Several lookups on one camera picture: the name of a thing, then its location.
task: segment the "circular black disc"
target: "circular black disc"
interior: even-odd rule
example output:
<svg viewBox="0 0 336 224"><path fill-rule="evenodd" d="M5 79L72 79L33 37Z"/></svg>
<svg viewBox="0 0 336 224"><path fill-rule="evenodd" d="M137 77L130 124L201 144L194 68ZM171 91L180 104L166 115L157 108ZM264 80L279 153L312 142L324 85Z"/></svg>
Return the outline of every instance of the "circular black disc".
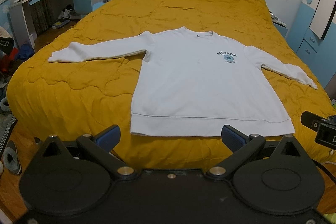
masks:
<svg viewBox="0 0 336 224"><path fill-rule="evenodd" d="M270 159L243 165L234 174L233 185L248 205L276 215L312 208L324 191L318 170L305 170L299 161L290 161L289 165Z"/></svg>
<svg viewBox="0 0 336 224"><path fill-rule="evenodd" d="M28 205L45 214L83 212L94 207L110 186L107 171L86 160L59 161L49 157L39 170L43 173L25 173L20 193Z"/></svg>

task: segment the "wardrobe door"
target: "wardrobe door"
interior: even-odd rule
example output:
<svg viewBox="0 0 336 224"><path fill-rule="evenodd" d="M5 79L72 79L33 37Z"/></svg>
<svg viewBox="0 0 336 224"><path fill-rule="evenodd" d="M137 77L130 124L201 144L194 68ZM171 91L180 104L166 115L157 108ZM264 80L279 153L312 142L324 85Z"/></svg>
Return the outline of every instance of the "wardrobe door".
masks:
<svg viewBox="0 0 336 224"><path fill-rule="evenodd" d="M336 0L320 0L313 20L310 24L310 29L321 39L324 39L331 21L335 14Z"/></svg>

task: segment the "neckline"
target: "neckline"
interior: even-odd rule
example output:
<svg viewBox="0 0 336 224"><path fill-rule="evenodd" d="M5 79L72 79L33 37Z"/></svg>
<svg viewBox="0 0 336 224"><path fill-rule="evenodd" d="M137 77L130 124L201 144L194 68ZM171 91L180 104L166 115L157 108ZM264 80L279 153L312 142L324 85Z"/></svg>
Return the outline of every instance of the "neckline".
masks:
<svg viewBox="0 0 336 224"><path fill-rule="evenodd" d="M209 32L194 32L192 30L189 30L187 27L183 26L179 28L179 31L182 33L189 33L193 34L196 37L208 37L209 39L213 40L214 37L218 36L218 34L214 31L209 31Z"/></svg>

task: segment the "yellow quilt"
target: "yellow quilt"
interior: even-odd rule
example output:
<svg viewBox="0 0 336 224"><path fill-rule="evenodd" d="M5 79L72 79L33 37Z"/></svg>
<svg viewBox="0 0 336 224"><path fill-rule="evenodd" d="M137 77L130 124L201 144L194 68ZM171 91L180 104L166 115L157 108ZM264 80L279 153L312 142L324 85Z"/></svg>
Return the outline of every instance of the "yellow quilt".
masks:
<svg viewBox="0 0 336 224"><path fill-rule="evenodd" d="M10 108L27 130L42 140L51 133L62 140L74 140L118 124L121 141L114 150L131 166L208 168L231 154L219 137L130 134L130 107L143 55L82 63L47 61L53 51L71 41L91 45L181 26L213 30L306 71L318 90L267 70L263 73L292 118L295 137L309 155L318 161L336 161L336 154L332 157L329 148L314 143L315 132L300 122L305 110L323 117L335 111L316 77L273 26L264 0L112 0L19 67L7 90Z"/></svg>

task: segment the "chair seat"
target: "chair seat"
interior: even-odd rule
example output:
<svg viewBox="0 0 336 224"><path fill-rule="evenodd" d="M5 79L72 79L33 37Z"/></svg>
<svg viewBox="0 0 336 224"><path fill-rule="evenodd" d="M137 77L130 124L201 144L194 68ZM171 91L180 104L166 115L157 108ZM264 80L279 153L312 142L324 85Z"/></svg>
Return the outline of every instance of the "chair seat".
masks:
<svg viewBox="0 0 336 224"><path fill-rule="evenodd" d="M103 6L105 4L105 2L97 2L95 4L92 5L92 10L97 10L99 7Z"/></svg>

